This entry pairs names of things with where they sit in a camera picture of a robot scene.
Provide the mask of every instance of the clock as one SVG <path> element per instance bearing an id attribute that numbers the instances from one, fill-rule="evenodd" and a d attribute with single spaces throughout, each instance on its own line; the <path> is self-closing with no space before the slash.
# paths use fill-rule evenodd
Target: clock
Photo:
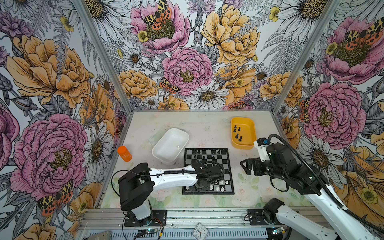
<path id="1" fill-rule="evenodd" d="M 192 235 L 197 239 L 197 240 L 204 240 L 207 235 L 208 235 L 208 229 L 203 226 L 201 223 L 199 223 L 195 230 L 193 230 Z"/>

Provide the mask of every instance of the floral wallpaper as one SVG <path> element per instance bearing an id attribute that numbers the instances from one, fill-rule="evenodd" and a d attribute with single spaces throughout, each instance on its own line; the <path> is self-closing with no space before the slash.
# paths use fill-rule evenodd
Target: floral wallpaper
<path id="1" fill-rule="evenodd" d="M 384 3 L 342 1 L 277 117 L 290 144 L 358 216 L 384 224 Z"/>
<path id="2" fill-rule="evenodd" d="M 85 2 L 133 109 L 271 109 L 328 0 Z"/>
<path id="3" fill-rule="evenodd" d="M 127 121 L 70 4 L 0 1 L 2 239 L 73 240 Z"/>

